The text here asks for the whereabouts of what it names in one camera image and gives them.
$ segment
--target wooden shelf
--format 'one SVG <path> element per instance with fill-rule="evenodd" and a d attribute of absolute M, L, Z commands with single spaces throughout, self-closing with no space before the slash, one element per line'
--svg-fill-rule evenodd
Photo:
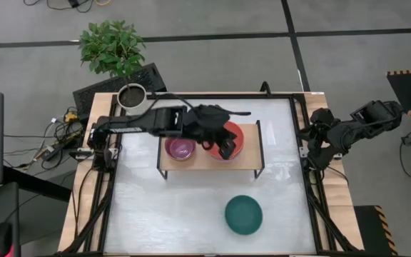
<path fill-rule="evenodd" d="M 240 153 L 230 161 L 213 158 L 201 145 L 188 160 L 177 161 L 164 150 L 165 138 L 160 139 L 158 170 L 161 171 L 197 171 L 197 170 L 262 170 L 264 168 L 263 148 L 260 138 L 259 122 L 256 124 L 239 124 L 245 140 Z"/>

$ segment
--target white table surface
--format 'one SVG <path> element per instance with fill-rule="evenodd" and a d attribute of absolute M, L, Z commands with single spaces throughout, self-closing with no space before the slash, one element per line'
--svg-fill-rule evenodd
<path fill-rule="evenodd" d="M 107 253 L 314 253 L 315 244 L 287 99 L 188 100 L 218 104 L 237 124 L 261 122 L 265 169 L 169 171 L 156 169 L 158 138 L 123 135 L 107 230 Z M 160 100 L 157 106 L 182 105 Z M 232 197 L 253 197 L 263 223 L 249 236 L 232 232 L 224 218 Z"/>

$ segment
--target soil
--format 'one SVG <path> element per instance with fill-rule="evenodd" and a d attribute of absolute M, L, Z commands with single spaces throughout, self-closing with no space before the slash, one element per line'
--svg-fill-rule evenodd
<path fill-rule="evenodd" d="M 120 103 L 126 107 L 134 107 L 142 103 L 145 93 L 142 89 L 130 86 L 120 94 Z"/>

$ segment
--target green leaves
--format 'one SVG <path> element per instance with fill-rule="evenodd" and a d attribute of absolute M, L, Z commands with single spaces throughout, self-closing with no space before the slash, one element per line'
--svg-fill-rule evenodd
<path fill-rule="evenodd" d="M 105 21 L 88 24 L 89 31 L 80 35 L 81 61 L 89 61 L 90 71 L 97 74 L 109 72 L 111 76 L 130 76 L 142 67 L 145 58 L 139 46 L 145 48 L 143 39 L 136 35 L 134 25 L 125 21 Z"/>
<path fill-rule="evenodd" d="M 94 59 L 89 65 L 88 67 L 90 68 L 90 71 L 93 71 L 94 69 L 98 68 L 99 66 L 99 60 L 98 59 Z"/>

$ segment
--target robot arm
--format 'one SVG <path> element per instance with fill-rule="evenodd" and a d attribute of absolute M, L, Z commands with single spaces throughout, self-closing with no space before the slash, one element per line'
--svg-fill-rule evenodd
<path fill-rule="evenodd" d="M 335 154 L 348 153 L 351 145 L 363 138 L 374 138 L 400 125 L 402 107 L 395 101 L 371 101 L 341 121 L 329 109 L 318 109 L 310 117 L 311 125 L 300 130 L 298 137 L 308 142 L 308 156 L 313 168 L 323 170 Z M 329 146 L 322 148 L 323 143 Z"/>
<path fill-rule="evenodd" d="M 147 132 L 153 136 L 185 138 L 209 150 L 216 144 L 223 159 L 229 159 L 235 149 L 236 135 L 223 126 L 230 115 L 250 115 L 250 112 L 232 112 L 218 105 L 200 105 L 187 111 L 186 106 L 149 109 L 140 116 L 102 116 L 93 124 L 88 146 L 94 150 L 93 167 L 105 171 L 111 165 L 112 153 L 106 149 L 113 133 Z"/>

